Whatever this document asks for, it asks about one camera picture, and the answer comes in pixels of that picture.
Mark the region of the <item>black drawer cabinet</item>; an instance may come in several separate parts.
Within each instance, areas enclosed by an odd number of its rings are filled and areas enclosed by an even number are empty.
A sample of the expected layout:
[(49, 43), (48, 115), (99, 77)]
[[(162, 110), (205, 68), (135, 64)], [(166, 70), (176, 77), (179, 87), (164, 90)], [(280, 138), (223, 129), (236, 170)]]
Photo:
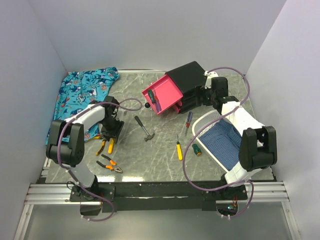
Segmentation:
[(198, 107), (196, 106), (196, 87), (205, 86), (205, 70), (197, 61), (192, 61), (170, 71), (168, 75), (182, 92), (182, 107), (179, 114), (184, 114)]

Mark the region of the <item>pink top drawer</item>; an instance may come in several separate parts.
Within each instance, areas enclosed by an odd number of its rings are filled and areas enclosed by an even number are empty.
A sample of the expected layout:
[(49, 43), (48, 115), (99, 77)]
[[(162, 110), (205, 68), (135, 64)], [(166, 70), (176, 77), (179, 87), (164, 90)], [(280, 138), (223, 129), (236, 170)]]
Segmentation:
[[(161, 106), (160, 112), (157, 112), (155, 103), (152, 103), (148, 96), (149, 89), (153, 91), (154, 95), (157, 95), (157, 98)], [(170, 108), (172, 108), (173, 104), (175, 104), (179, 100), (182, 100), (183, 98), (183, 93), (180, 91), (180, 89), (168, 75), (164, 75), (155, 83), (151, 84), (149, 87), (144, 89), (142, 91), (142, 95), (145, 97), (145, 99), (151, 105), (151, 108), (155, 111), (157, 115), (160, 115), (164, 113), (166, 110), (169, 110)]]

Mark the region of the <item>blue red screwdriver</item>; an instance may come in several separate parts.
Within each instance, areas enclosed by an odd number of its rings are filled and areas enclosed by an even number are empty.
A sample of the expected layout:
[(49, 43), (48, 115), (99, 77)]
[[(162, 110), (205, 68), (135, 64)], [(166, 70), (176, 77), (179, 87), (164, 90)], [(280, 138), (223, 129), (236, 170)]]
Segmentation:
[(159, 113), (162, 109), (161, 109), (161, 105), (160, 105), (160, 102), (159, 102), (159, 99), (158, 99), (157, 95), (154, 96), (154, 99), (155, 99), (156, 111)]

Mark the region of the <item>green handle screwdriver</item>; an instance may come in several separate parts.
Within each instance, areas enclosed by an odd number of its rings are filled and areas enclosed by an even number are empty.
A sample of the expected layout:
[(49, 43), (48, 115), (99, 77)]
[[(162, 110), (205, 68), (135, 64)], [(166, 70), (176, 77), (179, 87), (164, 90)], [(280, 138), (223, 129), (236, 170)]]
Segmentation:
[(147, 91), (147, 93), (148, 93), (148, 96), (149, 96), (151, 102), (152, 102), (153, 104), (155, 104), (155, 103), (156, 103), (156, 98), (155, 98), (154, 92), (153, 92), (151, 89), (149, 89), (149, 90)]

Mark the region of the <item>yellow handle screwdriver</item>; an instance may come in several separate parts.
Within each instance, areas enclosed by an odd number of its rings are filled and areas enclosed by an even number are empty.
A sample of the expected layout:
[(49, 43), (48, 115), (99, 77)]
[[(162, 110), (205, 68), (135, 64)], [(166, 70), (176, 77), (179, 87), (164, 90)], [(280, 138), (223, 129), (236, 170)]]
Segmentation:
[(111, 138), (109, 140), (109, 146), (108, 146), (108, 150), (107, 150), (108, 154), (112, 154), (113, 153), (115, 144), (116, 144), (115, 140), (113, 138)]
[(182, 148), (181, 148), (181, 144), (180, 144), (178, 135), (176, 135), (176, 149), (177, 149), (178, 159), (180, 161), (182, 161), (183, 160), (183, 152), (182, 152)]

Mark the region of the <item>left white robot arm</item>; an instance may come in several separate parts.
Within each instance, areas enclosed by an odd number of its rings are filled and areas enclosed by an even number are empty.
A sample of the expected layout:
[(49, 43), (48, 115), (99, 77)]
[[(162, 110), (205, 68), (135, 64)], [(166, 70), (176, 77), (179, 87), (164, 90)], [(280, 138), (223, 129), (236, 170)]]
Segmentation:
[(114, 97), (107, 96), (104, 101), (92, 101), (71, 118), (51, 123), (46, 156), (70, 174), (88, 201), (96, 200), (100, 189), (96, 175), (83, 161), (85, 132), (97, 123), (102, 124), (102, 137), (117, 143), (124, 126), (124, 122), (117, 118), (119, 106)]

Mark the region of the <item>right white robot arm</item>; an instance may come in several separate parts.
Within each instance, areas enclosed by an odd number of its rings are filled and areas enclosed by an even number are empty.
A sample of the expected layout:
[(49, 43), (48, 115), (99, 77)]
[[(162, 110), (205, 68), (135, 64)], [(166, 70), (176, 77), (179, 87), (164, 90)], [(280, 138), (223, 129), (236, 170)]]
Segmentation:
[(213, 106), (192, 125), (200, 146), (225, 170), (219, 195), (228, 200), (236, 187), (277, 162), (277, 134), (251, 116), (229, 95), (228, 80), (215, 72), (205, 73), (203, 103)]

